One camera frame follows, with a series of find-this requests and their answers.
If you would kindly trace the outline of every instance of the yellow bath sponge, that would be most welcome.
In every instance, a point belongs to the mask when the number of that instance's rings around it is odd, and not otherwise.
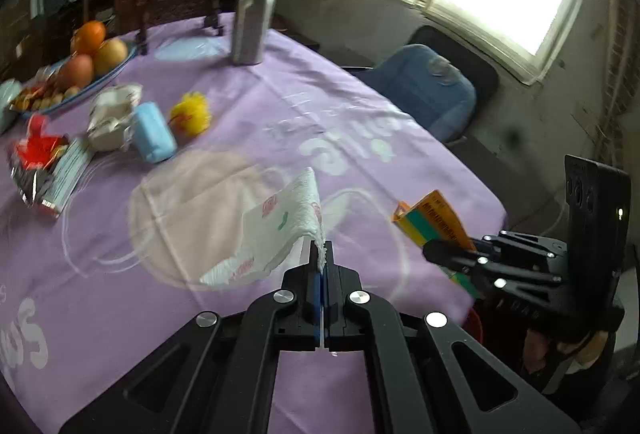
[[[169,123],[190,137],[203,133],[211,125],[207,98],[202,93],[186,93],[171,110]]]

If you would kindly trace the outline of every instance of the fruit plate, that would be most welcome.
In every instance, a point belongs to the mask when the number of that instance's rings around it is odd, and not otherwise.
[[[43,109],[42,111],[40,111],[40,110],[38,110],[38,111],[22,111],[20,113],[20,117],[23,118],[23,119],[29,119],[31,117],[31,115],[33,115],[34,113],[39,113],[40,115],[46,115],[48,113],[52,113],[54,111],[58,111],[59,109],[62,109],[62,108],[68,108],[72,104],[78,103],[79,101],[84,100],[87,96],[89,96],[97,88],[104,87],[105,84],[107,84],[118,73],[120,73],[120,71],[122,71],[122,68],[124,68],[127,65],[127,62],[129,62],[131,59],[133,59],[135,57],[136,52],[138,51],[137,46],[133,42],[128,41],[128,40],[126,40],[124,42],[127,45],[127,49],[129,50],[129,53],[127,54],[127,58],[124,59],[119,65],[117,65],[110,72],[108,72],[107,75],[103,75],[102,77],[98,77],[91,84],[89,84],[86,88],[84,88],[82,91],[80,91],[77,95],[73,95],[73,96],[69,97],[68,99],[63,100],[60,104],[56,104],[53,107],[50,107],[50,108],[47,108],[47,109]],[[69,60],[69,57],[66,57],[66,58],[58,61],[57,63],[53,64],[51,67],[55,71],[58,71],[60,69],[60,67],[67,60]]]

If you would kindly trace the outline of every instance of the metal screw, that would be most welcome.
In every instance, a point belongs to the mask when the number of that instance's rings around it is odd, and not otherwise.
[[[442,328],[443,326],[447,325],[447,316],[437,311],[434,311],[433,313],[429,313],[424,318],[424,320],[432,328]]]
[[[218,315],[212,311],[203,311],[196,317],[196,324],[201,328],[210,328],[218,322]]]
[[[355,304],[366,304],[369,302],[369,299],[371,299],[369,294],[361,289],[352,291],[349,295],[349,300]]]
[[[286,304],[293,300],[293,292],[290,292],[288,289],[279,289],[273,294],[273,300],[280,304]]]

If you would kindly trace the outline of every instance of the stainless steel bottle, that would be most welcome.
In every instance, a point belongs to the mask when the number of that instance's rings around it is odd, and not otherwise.
[[[240,0],[234,21],[231,60],[237,65],[262,62],[264,37],[271,24],[276,0]]]

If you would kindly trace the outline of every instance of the tablecloth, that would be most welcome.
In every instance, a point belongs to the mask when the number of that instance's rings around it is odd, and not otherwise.
[[[212,291],[198,278],[238,244],[243,210],[304,167],[336,263],[401,312],[466,316],[468,295],[390,216],[439,189],[478,237],[500,229],[498,199],[411,117],[293,40],[270,31],[261,64],[232,66],[232,16],[222,21],[223,37],[201,19],[152,28],[148,55],[112,83],[142,84],[164,114],[187,91],[205,94],[213,126],[173,159],[99,154],[57,220],[26,208],[0,169],[0,369],[44,434],[200,311],[236,313],[279,287],[299,252],[247,286]],[[49,131],[84,132],[89,107],[54,113]],[[283,353],[270,432],[373,432],[362,354]]]

